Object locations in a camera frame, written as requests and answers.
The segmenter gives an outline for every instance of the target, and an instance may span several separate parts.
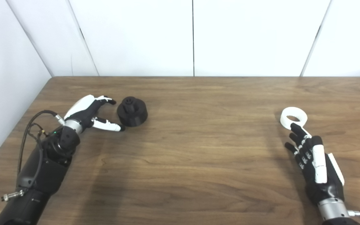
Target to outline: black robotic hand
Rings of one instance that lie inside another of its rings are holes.
[[[322,138],[312,137],[295,123],[291,124],[291,131],[289,137],[295,145],[286,142],[284,146],[302,169],[306,195],[319,208],[322,225],[359,225],[344,205],[344,177],[333,154],[324,152]]]
[[[294,154],[302,169],[306,181],[305,191],[310,201],[316,205],[327,198],[344,201],[343,175],[333,154],[324,152],[322,138],[310,137],[294,123],[291,124],[291,131],[290,138],[296,145],[286,142],[284,146]]]

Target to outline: black fingertip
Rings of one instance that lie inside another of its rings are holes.
[[[120,127],[120,131],[125,131],[126,130],[126,126],[125,125],[121,125],[121,124],[118,124],[119,127]]]
[[[289,137],[290,137],[290,139],[291,140],[293,140],[294,142],[295,142],[295,144],[298,146],[298,145],[300,145],[301,144],[301,138],[299,138],[296,134],[294,134],[294,133],[291,133],[290,135],[289,135]]]
[[[306,132],[302,129],[300,125],[296,123],[292,123],[290,127],[291,127],[291,131],[297,134],[297,136],[304,138],[304,136],[306,135]]]
[[[113,99],[112,99],[112,100],[108,100],[107,102],[108,102],[109,104],[116,104],[116,101],[113,100]]]
[[[295,146],[293,144],[291,144],[290,142],[286,142],[284,144],[284,147],[286,147],[286,149],[290,150],[294,155],[296,154],[297,149],[295,149]]]
[[[312,145],[315,146],[315,145],[318,145],[318,144],[323,145],[322,138],[320,136],[313,136],[312,137]]]

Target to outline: white ring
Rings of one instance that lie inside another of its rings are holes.
[[[292,121],[287,116],[292,116],[297,118],[299,121]],[[297,107],[287,107],[283,109],[281,116],[280,116],[280,123],[288,130],[291,130],[291,124],[295,123],[299,125],[300,127],[303,127],[306,124],[306,121],[308,120],[308,116],[306,113]]]

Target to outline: robotic finger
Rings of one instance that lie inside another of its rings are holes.
[[[126,129],[126,127],[123,125],[111,123],[107,119],[100,117],[94,118],[93,127],[106,131],[124,131]]]

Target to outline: white wall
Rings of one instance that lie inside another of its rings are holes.
[[[6,0],[53,76],[97,76],[68,0]]]
[[[0,0],[0,146],[51,75]]]
[[[193,76],[192,0],[71,0],[101,76]]]
[[[360,76],[360,0],[333,0],[304,76]]]
[[[195,76],[299,76],[329,0],[194,0]]]

